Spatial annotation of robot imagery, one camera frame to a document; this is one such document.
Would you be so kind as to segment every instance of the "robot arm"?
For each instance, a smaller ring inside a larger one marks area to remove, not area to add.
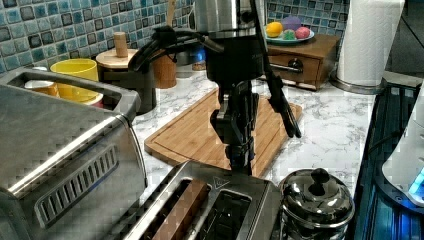
[[[275,112],[281,114],[289,137],[301,137],[296,119],[282,91],[283,83],[271,70],[262,23],[256,0],[197,0],[196,32],[175,31],[170,27],[156,29],[146,44],[129,63],[138,71],[159,56],[184,51],[184,44],[197,40],[205,46],[207,77],[219,86],[220,109],[211,116],[211,124],[226,144],[226,156],[233,171],[251,175],[259,95],[252,93],[251,80],[263,74],[271,92],[269,99]],[[152,55],[165,49],[162,55]]]

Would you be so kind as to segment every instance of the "wooden box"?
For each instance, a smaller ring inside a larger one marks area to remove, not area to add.
[[[295,73],[274,69],[283,82],[310,90],[318,90],[329,76],[337,57],[340,38],[331,35],[315,34],[312,39],[295,45],[268,45],[269,60],[272,64],[288,66],[297,58],[303,63],[303,72]]]

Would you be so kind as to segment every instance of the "blue mosaic tile backsplash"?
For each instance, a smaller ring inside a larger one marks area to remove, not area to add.
[[[173,26],[187,26],[192,0],[177,0]],[[166,0],[0,0],[0,74],[91,58],[126,32],[130,48],[143,46],[165,25]]]
[[[299,17],[315,33],[343,37],[350,0],[268,0],[268,22]]]

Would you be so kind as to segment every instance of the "paper towel holder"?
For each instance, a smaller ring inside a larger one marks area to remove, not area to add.
[[[387,86],[387,81],[384,78],[382,78],[380,84],[376,86],[363,86],[345,82],[337,77],[337,69],[330,73],[329,82],[343,91],[362,95],[378,95],[382,93]]]

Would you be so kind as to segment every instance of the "lemon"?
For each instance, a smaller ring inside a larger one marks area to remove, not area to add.
[[[278,37],[283,31],[283,24],[280,22],[271,22],[266,25],[266,35],[268,37]]]

